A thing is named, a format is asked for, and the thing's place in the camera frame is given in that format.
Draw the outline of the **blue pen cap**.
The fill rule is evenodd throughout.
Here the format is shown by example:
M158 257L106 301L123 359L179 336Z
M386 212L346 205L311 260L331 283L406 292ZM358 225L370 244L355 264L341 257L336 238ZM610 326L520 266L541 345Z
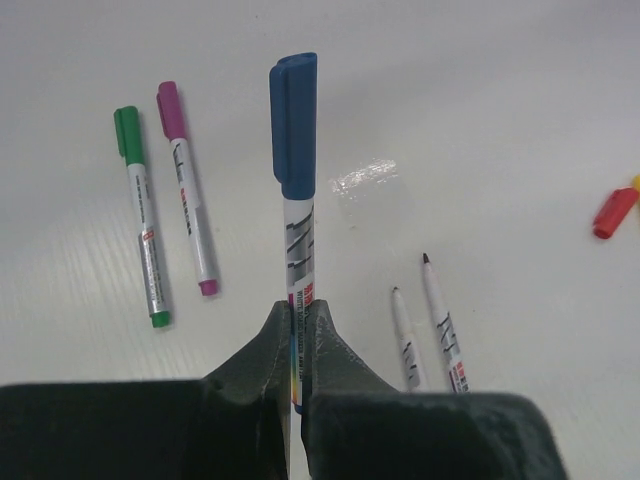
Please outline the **blue pen cap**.
M273 172L288 200L315 195L317 55L284 57L269 72Z

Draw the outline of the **blue whiteboard marker pen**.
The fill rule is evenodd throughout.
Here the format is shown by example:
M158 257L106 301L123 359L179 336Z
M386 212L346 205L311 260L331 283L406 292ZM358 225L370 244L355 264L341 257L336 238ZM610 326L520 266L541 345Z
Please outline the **blue whiteboard marker pen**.
M306 322L315 298L314 196L300 201L283 197L286 287L291 308L291 399L298 413L302 411Z

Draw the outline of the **purple pen cap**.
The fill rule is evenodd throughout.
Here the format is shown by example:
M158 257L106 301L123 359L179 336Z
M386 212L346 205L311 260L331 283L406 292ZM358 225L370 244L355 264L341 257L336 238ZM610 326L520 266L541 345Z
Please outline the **purple pen cap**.
M176 83L162 82L158 86L156 102L165 137L169 141L186 139L187 129Z

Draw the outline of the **purple whiteboard marker pen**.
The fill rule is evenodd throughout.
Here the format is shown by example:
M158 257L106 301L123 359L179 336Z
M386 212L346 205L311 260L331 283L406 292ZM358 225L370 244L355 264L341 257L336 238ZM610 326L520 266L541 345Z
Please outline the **purple whiteboard marker pen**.
M191 157L191 148L186 139L169 141L179 184L179 195L192 249L196 282L201 295L213 297L219 292L218 275L214 254L206 225L206 212L197 185L196 172Z

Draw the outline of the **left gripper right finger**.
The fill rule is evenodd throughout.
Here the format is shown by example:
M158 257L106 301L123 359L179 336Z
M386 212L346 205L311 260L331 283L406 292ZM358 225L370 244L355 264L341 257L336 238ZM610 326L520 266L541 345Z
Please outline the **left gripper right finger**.
M379 377L316 300L305 333L301 436L314 479L565 479L530 400L406 393Z

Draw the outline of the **yellow whiteboard marker pen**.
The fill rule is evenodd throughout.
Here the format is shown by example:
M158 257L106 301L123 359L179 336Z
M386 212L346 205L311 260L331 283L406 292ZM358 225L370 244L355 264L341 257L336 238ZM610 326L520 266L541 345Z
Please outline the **yellow whiteboard marker pen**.
M426 369L404 299L397 286L392 288L391 306L401 368L410 392L429 390Z

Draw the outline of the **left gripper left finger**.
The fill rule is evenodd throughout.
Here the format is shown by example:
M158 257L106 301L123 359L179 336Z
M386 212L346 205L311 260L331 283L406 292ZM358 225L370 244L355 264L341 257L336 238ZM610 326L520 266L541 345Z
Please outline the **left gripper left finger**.
M5 479L285 479L290 310L200 379L9 385Z

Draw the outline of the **green whiteboard marker pen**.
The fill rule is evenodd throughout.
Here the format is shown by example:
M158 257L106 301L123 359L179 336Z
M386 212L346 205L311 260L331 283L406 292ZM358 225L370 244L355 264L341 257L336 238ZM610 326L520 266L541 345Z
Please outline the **green whiteboard marker pen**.
M170 325L171 316L165 295L161 253L155 229L156 215L151 189L149 188L146 161L144 165L126 165L126 169L137 222L137 243L140 252L148 314L154 329L166 328Z

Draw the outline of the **green pen cap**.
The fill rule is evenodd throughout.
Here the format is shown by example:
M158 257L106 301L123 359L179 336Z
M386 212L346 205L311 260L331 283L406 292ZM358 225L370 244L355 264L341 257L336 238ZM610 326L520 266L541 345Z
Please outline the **green pen cap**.
M118 151L127 166L145 164L139 111L135 106L118 108L113 114Z

